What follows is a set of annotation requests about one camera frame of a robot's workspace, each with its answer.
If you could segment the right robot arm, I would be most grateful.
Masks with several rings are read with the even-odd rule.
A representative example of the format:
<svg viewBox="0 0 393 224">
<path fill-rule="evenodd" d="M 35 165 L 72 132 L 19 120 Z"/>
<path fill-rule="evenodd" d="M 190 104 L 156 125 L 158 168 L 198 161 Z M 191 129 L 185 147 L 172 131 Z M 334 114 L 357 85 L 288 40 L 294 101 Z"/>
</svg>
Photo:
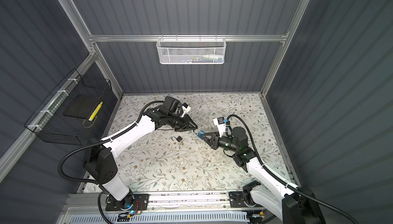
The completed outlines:
<svg viewBox="0 0 393 224">
<path fill-rule="evenodd" d="M 317 203 L 290 189 L 293 184 L 277 175 L 264 163 L 260 163 L 256 152 L 249 146 L 249 137 L 242 127 L 235 127 L 229 137 L 220 132 L 198 132 L 198 137 L 212 149 L 232 151 L 232 159 L 238 167 L 255 178 L 243 186 L 243 199 L 249 205 L 260 205 L 284 224 L 324 224 L 325 219 Z"/>
</svg>

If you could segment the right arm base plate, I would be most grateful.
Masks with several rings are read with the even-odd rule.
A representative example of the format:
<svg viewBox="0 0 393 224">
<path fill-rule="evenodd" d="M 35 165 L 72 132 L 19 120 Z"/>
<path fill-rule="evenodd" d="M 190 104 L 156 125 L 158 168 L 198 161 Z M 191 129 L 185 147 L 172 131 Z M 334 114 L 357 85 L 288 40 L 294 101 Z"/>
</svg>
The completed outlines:
<svg viewBox="0 0 393 224">
<path fill-rule="evenodd" d="M 243 198 L 242 191 L 230 191 L 228 193 L 231 208 L 261 208 L 258 204 L 247 204 Z"/>
</svg>

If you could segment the blue padlock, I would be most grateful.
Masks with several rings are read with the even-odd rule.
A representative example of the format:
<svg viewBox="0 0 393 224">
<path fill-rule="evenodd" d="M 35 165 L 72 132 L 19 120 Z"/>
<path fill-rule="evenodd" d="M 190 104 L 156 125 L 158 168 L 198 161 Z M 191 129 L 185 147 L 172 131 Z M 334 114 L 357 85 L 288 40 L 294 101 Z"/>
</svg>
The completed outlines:
<svg viewBox="0 0 393 224">
<path fill-rule="evenodd" d="M 205 132 L 202 131 L 202 130 L 196 131 L 196 135 L 197 135 L 199 138 L 201 138 L 201 135 L 203 135 L 203 134 L 205 134 Z"/>
</svg>

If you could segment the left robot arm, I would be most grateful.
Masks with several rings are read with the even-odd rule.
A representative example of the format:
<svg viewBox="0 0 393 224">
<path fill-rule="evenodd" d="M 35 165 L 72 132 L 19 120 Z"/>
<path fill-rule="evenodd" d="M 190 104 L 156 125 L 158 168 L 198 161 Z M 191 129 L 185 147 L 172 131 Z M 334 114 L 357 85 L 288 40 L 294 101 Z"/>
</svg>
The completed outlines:
<svg viewBox="0 0 393 224">
<path fill-rule="evenodd" d="M 116 201 L 131 201 L 132 190 L 118 175 L 116 158 L 140 138 L 163 126 L 170 126 L 175 132 L 196 130 L 198 126 L 189 111 L 188 104 L 170 96 L 146 104 L 135 122 L 100 141 L 92 140 L 91 147 L 86 149 L 84 168 L 94 183 Z"/>
</svg>

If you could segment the small black padlock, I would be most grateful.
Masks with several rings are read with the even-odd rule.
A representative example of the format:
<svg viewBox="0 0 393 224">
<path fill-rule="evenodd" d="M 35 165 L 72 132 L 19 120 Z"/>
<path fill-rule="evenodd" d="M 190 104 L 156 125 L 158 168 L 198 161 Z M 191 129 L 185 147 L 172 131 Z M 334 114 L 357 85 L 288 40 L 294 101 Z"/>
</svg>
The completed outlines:
<svg viewBox="0 0 393 224">
<path fill-rule="evenodd" d="M 181 136 L 178 136 L 178 137 L 172 136 L 171 139 L 174 142 L 181 142 L 181 141 L 183 141 L 183 138 Z"/>
</svg>

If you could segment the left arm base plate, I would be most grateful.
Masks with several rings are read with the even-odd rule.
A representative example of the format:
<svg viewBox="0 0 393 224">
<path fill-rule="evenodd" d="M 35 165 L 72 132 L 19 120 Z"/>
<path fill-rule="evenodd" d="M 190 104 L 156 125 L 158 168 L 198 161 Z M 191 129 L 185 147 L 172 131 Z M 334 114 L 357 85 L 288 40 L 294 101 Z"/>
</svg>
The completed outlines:
<svg viewBox="0 0 393 224">
<path fill-rule="evenodd" d="M 105 200 L 105 211 L 143 211 L 147 209 L 149 197 L 149 194 L 128 194 L 118 201 L 109 195 Z"/>
</svg>

